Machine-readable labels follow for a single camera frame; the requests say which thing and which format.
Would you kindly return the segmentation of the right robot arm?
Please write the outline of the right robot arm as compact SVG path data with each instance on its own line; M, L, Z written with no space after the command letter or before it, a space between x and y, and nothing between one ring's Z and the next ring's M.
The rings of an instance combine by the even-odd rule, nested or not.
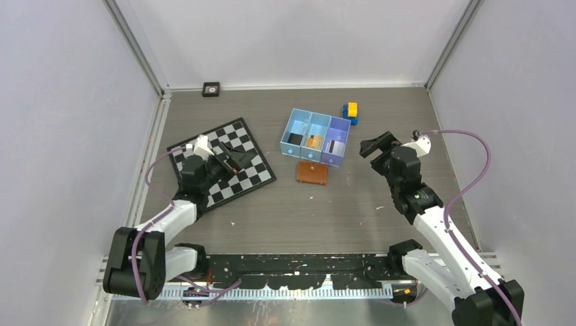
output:
M432 131L414 131L401 143L391 132L360 143L360 156L379 150L371 167L388 184L397 211L437 251L438 264L413 240L389 249L388 270L395 278L412 276L442 301L455 325L521 325L524 290L504 280L466 241L440 197L422 181L421 157L431 150Z

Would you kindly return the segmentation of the brown leather card holder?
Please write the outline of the brown leather card holder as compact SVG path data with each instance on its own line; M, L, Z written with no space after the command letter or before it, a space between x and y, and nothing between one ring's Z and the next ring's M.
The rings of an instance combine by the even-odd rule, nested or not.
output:
M314 185L326 185L328 165L320 162L299 161L296 181Z

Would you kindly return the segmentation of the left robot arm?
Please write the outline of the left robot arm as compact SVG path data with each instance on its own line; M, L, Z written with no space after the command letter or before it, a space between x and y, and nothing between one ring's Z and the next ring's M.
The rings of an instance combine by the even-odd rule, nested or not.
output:
M103 278L106 293L138 297L143 303L156 299L167 281L186 276L202 280L209 271L205 248L181 243L166 245L201 217L209 203L209 190L247 169L256 156L251 151L218 144L221 153L194 141L184 150L192 154L183 161L177 193L153 219L133 228L121 227L111 242Z

